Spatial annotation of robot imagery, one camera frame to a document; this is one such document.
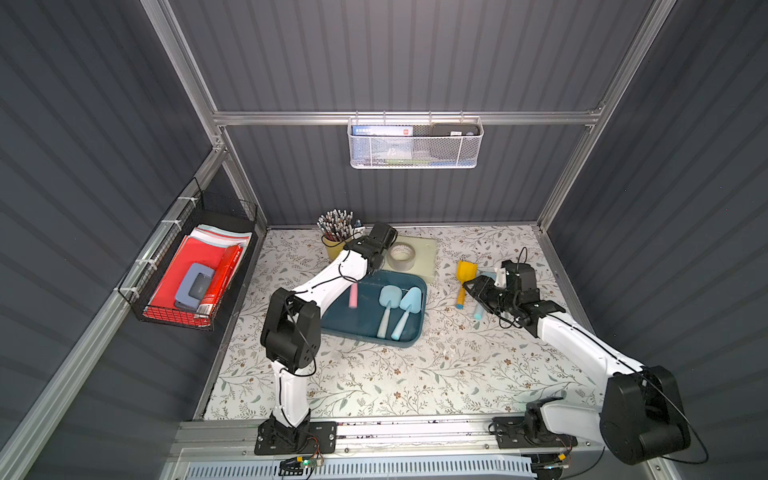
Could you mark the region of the yellow toy shovel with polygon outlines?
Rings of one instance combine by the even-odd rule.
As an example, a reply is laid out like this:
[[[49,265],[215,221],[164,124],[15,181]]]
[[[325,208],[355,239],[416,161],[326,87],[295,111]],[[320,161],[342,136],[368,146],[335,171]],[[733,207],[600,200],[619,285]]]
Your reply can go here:
[[[460,260],[457,265],[456,278],[459,282],[459,292],[455,306],[457,309],[463,309],[466,300],[466,289],[464,283],[473,280],[477,276],[478,265],[469,261]]]

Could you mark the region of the purple shovel pink handle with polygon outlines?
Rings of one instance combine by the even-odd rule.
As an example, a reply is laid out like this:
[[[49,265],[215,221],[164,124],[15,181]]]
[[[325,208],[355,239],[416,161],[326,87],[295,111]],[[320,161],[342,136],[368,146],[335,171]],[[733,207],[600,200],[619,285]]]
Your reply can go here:
[[[348,307],[350,309],[356,309],[358,307],[358,284],[357,283],[353,283],[349,288]]]

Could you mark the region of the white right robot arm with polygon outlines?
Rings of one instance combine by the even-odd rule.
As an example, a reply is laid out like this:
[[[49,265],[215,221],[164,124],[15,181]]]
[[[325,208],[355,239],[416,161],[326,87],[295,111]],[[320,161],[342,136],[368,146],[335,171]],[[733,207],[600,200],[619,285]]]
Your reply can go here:
[[[563,396],[528,403],[520,427],[528,442],[567,437],[600,442],[627,465],[689,448],[693,429],[674,375],[619,352],[564,307],[542,299],[530,264],[505,260],[494,278],[476,275],[462,287],[488,313],[560,351],[603,395],[596,407]]]

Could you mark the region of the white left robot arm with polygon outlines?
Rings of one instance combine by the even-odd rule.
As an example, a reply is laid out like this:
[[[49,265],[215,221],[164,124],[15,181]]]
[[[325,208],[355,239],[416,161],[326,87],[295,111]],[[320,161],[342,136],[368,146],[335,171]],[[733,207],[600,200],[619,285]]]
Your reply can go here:
[[[307,384],[321,346],[323,314],[352,285],[381,269],[397,238],[394,227],[378,222],[368,234],[348,241],[315,277],[271,295],[260,343],[275,376],[271,418],[281,426],[297,430],[309,421]]]

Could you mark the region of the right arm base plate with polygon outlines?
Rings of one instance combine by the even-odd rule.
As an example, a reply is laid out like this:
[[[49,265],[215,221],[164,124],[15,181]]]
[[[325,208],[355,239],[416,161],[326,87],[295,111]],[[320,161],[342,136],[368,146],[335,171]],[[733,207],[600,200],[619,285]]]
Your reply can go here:
[[[500,449],[561,447],[570,451],[578,445],[576,437],[550,432],[541,421],[525,416],[493,417],[488,432]]]

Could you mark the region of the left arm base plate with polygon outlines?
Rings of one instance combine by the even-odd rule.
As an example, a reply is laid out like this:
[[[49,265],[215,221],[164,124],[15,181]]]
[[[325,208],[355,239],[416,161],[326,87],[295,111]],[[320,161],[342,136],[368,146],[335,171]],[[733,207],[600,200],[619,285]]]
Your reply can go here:
[[[254,454],[331,454],[336,448],[337,427],[338,424],[333,421],[304,421],[298,427],[291,428],[269,418],[258,427]]]

